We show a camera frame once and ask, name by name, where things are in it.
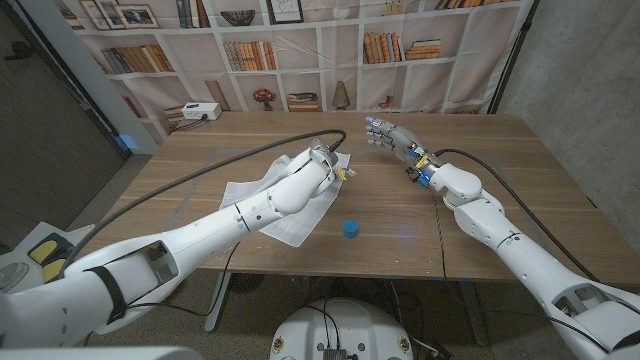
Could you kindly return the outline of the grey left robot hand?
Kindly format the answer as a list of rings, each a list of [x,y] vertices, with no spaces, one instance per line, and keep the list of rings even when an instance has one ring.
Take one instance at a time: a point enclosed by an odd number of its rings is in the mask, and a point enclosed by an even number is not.
[[[350,154],[331,152],[329,146],[320,139],[314,139],[310,144],[310,158],[320,166],[324,179],[322,185],[331,185],[336,180],[347,180],[356,175],[350,168]]]

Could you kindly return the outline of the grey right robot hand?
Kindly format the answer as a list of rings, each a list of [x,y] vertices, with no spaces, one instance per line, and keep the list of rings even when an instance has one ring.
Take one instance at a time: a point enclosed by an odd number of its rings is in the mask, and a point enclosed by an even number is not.
[[[393,152],[402,162],[433,174],[443,165],[410,130],[389,121],[366,116],[368,143]]]

